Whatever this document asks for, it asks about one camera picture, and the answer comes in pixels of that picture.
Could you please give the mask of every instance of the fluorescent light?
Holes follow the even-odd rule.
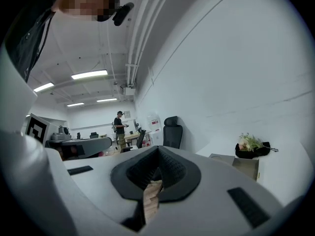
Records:
[[[112,101],[112,100],[117,100],[117,99],[115,98],[115,99],[97,100],[97,102]]]
[[[88,73],[80,73],[80,74],[72,75],[72,78],[74,80],[77,80],[77,79],[94,77],[94,76],[101,76],[101,75],[107,75],[107,70],[100,70],[100,71],[94,71],[94,72],[88,72]]]
[[[42,91],[42,90],[44,90],[44,89],[51,88],[51,87],[53,87],[53,86],[54,86],[54,84],[52,84],[52,83],[50,82],[50,83],[45,84],[45,85],[43,85],[43,86],[41,86],[41,87],[35,88],[34,91],[35,91],[35,92],[39,92],[39,91]]]
[[[81,102],[81,103],[71,104],[71,105],[67,105],[67,107],[73,107],[73,106],[79,106],[79,105],[84,105],[84,103]]]

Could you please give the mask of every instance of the flower bouquet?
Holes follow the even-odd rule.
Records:
[[[269,142],[262,142],[255,136],[247,133],[240,136],[240,141],[235,147],[235,154],[239,158],[253,159],[254,157],[268,155],[270,150],[278,151],[276,148],[271,148]]]

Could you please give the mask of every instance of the white ceiling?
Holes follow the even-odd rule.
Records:
[[[137,0],[121,0],[121,5],[127,2],[137,4]],[[137,11],[136,6],[120,27],[115,26],[111,19],[102,23],[89,22],[56,13],[43,52],[31,71],[29,86],[34,89],[48,82],[54,83],[52,90],[56,103],[64,104],[81,100],[93,103],[96,99],[118,97],[110,65],[106,28],[109,30],[113,67],[119,87],[126,83],[125,64],[132,35],[130,29]],[[76,73],[100,69],[107,69],[108,76],[80,82],[71,78]]]

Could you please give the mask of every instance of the air conditioner unit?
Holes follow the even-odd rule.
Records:
[[[123,88],[123,95],[134,95],[135,93],[135,88]]]

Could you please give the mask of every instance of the open box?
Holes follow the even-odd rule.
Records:
[[[250,178],[257,181],[259,178],[260,173],[258,172],[259,169],[259,159],[243,159],[243,158],[236,158],[232,155],[219,155],[219,154],[211,154],[209,156],[212,159],[223,161],[239,171],[243,172]]]

